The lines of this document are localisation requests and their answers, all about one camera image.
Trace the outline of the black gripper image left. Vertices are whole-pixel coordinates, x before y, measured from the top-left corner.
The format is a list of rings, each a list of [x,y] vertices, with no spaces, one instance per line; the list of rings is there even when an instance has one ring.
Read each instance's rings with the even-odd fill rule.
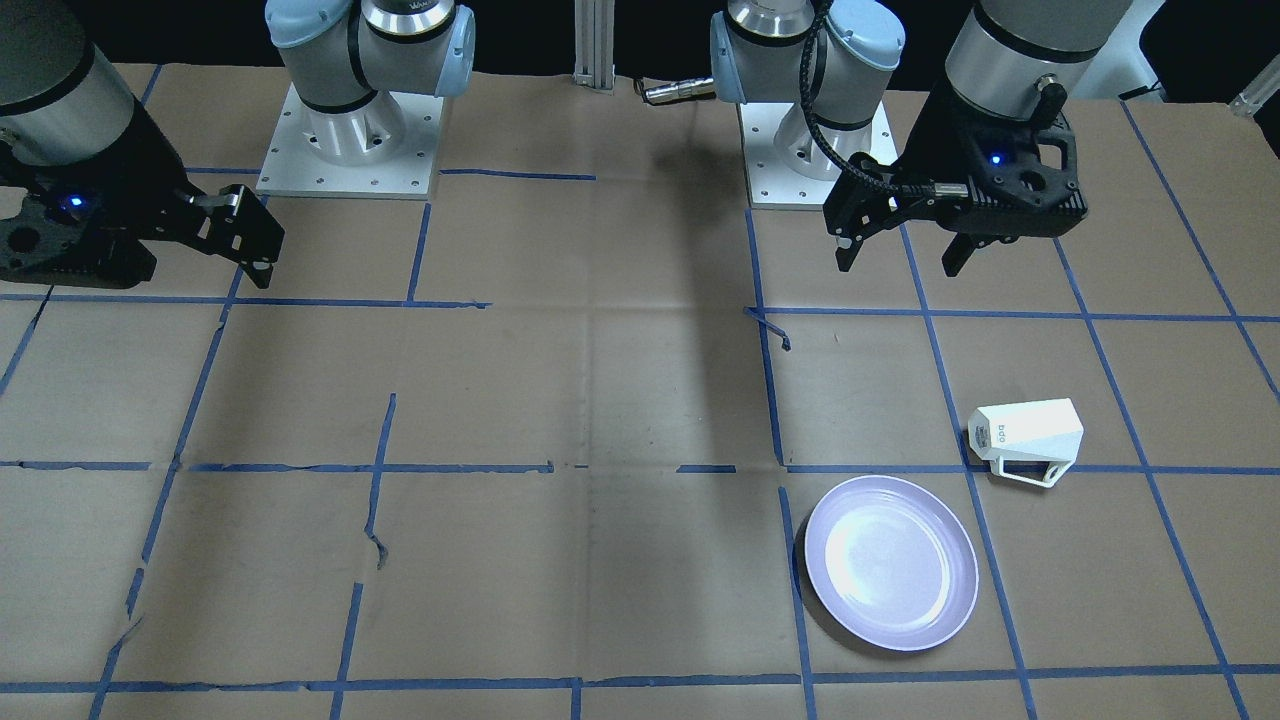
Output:
[[[6,282],[129,290],[157,265],[145,242],[166,241],[230,260],[266,290],[285,237],[248,186],[192,184],[140,102],[120,138],[70,165],[23,163],[17,136],[3,132],[3,186],[27,192],[3,220]]]

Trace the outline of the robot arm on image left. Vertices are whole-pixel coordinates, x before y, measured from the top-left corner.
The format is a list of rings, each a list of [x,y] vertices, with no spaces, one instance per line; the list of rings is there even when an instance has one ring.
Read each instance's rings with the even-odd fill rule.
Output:
[[[468,87],[477,19],[460,1],[182,1],[184,38],[273,46],[314,120],[367,120],[369,156],[407,141],[393,94],[457,97]],[[3,184],[24,190],[3,222],[3,279],[129,290],[152,278],[148,241],[182,243],[270,284],[285,232],[243,184],[206,193],[68,1],[3,4]]]

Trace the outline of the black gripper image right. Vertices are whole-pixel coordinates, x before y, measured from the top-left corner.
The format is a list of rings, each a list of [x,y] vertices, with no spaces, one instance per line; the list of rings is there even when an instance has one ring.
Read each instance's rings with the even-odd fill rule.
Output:
[[[1087,218],[1075,136],[1061,85],[1032,88],[1025,120],[972,105],[951,85],[934,86],[899,160],[855,152],[823,204],[835,258],[849,272],[864,242],[909,219],[956,234],[942,255],[956,277],[989,237],[1055,237]]]

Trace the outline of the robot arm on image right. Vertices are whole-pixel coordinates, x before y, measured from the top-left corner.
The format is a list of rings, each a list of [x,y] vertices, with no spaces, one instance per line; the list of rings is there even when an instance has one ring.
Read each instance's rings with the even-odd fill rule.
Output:
[[[1087,218],[1071,90],[1126,1],[977,1],[899,158],[867,149],[873,115],[906,45],[878,1],[730,1],[710,20],[710,70],[726,102],[786,102],[782,149],[832,179],[823,204],[849,270],[864,242],[909,220],[954,238],[956,275],[991,243],[1055,238]]]

